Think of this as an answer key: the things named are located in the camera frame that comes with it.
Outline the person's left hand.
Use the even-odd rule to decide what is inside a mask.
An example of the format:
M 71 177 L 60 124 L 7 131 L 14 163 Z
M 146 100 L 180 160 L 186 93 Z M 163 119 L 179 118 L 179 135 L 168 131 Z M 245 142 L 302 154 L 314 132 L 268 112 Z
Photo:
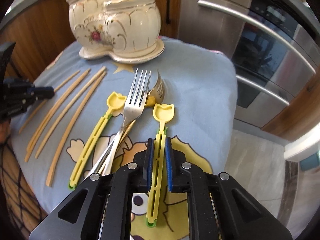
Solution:
M 0 124 L 0 144 L 4 143 L 7 140 L 7 137 L 10 135 L 10 120 L 1 122 Z

